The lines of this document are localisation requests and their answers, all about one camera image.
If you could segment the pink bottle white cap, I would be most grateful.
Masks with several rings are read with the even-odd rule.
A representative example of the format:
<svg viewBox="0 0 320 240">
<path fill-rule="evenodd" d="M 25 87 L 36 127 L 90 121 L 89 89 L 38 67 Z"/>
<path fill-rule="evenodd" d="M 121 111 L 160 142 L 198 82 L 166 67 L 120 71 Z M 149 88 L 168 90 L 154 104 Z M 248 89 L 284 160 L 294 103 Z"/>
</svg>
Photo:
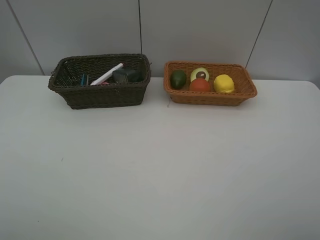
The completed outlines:
<svg viewBox="0 0 320 240">
<path fill-rule="evenodd" d="M 109 84 L 110 84 L 110 83 L 109 83 L 109 82 L 106 82 L 106 81 L 104 81 L 104 82 L 100 83 L 100 85 L 101 85 L 101 86 L 109 85 Z"/>
</svg>

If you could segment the orange wicker basket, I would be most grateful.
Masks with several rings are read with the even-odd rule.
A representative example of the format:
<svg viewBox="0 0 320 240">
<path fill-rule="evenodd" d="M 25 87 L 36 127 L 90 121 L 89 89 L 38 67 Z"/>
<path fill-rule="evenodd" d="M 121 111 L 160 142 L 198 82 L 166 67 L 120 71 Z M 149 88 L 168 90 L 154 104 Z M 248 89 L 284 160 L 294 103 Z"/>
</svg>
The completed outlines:
<svg viewBox="0 0 320 240">
<path fill-rule="evenodd" d="M 199 67 L 208 70 L 210 92 L 189 90 L 191 73 Z M 175 70 L 182 70 L 186 74 L 186 84 L 182 89 L 174 89 L 171 86 L 170 76 Z M 214 80 L 222 74 L 229 75 L 234 81 L 235 91 L 233 93 L 218 93 L 215 91 Z M 164 65 L 163 86 L 171 100 L 178 104 L 238 106 L 244 101 L 254 98 L 258 93 L 247 70 L 239 64 L 229 63 L 168 61 Z"/>
</svg>

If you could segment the halved avocado with pit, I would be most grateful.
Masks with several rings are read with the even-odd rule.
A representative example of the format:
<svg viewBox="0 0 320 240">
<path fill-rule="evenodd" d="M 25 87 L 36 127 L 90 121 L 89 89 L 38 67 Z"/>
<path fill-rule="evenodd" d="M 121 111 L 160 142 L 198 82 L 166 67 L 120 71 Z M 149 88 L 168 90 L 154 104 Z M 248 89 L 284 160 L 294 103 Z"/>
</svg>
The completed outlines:
<svg viewBox="0 0 320 240">
<path fill-rule="evenodd" d="M 191 82 L 193 82 L 195 79 L 204 79 L 208 82 L 209 78 L 210 78 L 209 72 L 204 67 L 198 67 L 194 69 L 190 75 Z"/>
</svg>

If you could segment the dark grey pump bottle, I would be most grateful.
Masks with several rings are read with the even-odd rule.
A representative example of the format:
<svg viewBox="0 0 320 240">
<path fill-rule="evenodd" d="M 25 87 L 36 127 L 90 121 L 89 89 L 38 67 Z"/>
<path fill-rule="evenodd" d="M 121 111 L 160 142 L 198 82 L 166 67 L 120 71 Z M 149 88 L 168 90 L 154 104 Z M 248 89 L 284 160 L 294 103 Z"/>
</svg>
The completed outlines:
<svg viewBox="0 0 320 240">
<path fill-rule="evenodd" d="M 115 70 L 112 77 L 118 84 L 138 83 L 144 80 L 140 71 L 129 68 Z"/>
</svg>

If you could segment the white marker pink caps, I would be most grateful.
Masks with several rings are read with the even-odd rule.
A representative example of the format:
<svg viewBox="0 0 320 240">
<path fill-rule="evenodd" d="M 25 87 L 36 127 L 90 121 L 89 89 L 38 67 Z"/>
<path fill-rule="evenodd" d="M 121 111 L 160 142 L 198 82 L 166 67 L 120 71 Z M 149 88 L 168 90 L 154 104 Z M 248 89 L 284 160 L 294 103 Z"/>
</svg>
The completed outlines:
<svg viewBox="0 0 320 240">
<path fill-rule="evenodd" d="M 114 66 L 111 68 L 109 71 L 107 71 L 105 74 L 94 80 L 90 85 L 91 86 L 97 86 L 100 85 L 101 83 L 105 82 L 107 79 L 109 79 L 112 75 L 113 72 L 119 69 L 122 69 L 124 67 L 123 63 L 119 63 L 118 65 Z"/>
</svg>

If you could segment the orange red peach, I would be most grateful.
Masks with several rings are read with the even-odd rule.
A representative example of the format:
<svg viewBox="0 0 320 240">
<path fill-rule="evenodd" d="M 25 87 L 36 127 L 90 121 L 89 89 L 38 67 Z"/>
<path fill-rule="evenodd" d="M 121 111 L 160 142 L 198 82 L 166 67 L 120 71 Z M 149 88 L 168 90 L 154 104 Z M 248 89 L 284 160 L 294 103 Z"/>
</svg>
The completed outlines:
<svg viewBox="0 0 320 240">
<path fill-rule="evenodd" d="M 210 83 L 204 78 L 196 78 L 189 85 L 191 92 L 210 92 Z"/>
</svg>

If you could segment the yellow lemon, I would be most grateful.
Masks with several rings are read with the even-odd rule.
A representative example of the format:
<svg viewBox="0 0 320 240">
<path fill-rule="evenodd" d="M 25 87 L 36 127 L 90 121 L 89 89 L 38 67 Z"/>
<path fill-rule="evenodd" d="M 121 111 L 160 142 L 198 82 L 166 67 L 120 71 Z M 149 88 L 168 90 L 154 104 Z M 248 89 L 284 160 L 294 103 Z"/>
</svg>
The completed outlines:
<svg viewBox="0 0 320 240">
<path fill-rule="evenodd" d="M 217 93 L 231 94 L 235 91 L 235 84 L 229 75 L 221 74 L 213 81 L 213 88 Z"/>
</svg>

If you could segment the green lime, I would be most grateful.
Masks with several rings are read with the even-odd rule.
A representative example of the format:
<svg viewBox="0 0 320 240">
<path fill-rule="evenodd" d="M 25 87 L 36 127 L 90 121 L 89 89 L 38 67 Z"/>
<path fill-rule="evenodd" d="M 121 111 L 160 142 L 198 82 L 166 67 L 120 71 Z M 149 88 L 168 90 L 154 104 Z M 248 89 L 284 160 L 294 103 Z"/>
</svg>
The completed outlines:
<svg viewBox="0 0 320 240">
<path fill-rule="evenodd" d="M 174 70 L 170 75 L 170 85 L 173 89 L 179 90 L 184 87 L 187 82 L 187 75 L 183 70 Z"/>
</svg>

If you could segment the black whiteboard eraser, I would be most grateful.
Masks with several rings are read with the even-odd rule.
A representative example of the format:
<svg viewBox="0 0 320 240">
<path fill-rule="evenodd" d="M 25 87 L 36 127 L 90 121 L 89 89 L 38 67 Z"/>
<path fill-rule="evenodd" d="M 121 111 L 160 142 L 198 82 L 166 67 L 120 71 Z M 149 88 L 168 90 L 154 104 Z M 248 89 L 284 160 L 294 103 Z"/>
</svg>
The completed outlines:
<svg viewBox="0 0 320 240">
<path fill-rule="evenodd" d="M 81 81 L 80 81 L 81 86 L 88 86 L 89 85 L 89 75 L 86 73 L 82 74 Z"/>
</svg>

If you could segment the dark brown wicker basket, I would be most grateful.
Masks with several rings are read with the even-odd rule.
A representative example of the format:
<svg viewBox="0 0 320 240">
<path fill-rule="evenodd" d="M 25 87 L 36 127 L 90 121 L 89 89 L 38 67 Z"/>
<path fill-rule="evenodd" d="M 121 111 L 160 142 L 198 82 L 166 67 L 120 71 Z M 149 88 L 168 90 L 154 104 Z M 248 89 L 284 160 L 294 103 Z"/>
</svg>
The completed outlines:
<svg viewBox="0 0 320 240">
<path fill-rule="evenodd" d="M 109 85 L 91 85 L 114 66 L 123 63 L 126 69 L 142 74 L 143 81 L 116 83 L 113 77 Z M 83 74 L 89 75 L 89 85 L 81 86 Z M 59 94 L 75 110 L 115 108 L 140 105 L 151 79 L 150 62 L 146 55 L 118 53 L 71 56 L 59 61 L 48 82 L 48 88 Z"/>
</svg>

